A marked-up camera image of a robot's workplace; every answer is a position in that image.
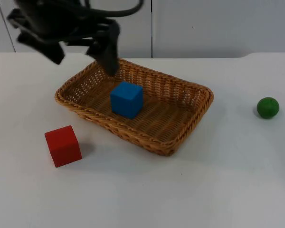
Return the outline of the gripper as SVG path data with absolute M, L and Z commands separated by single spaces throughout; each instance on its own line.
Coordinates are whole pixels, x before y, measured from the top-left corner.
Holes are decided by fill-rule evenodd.
M 65 53 L 59 42 L 68 46 L 87 46 L 86 55 L 94 58 L 108 75 L 119 69 L 117 22 L 109 24 L 103 10 L 89 7 L 20 7 L 20 34 L 17 41 L 59 65 Z

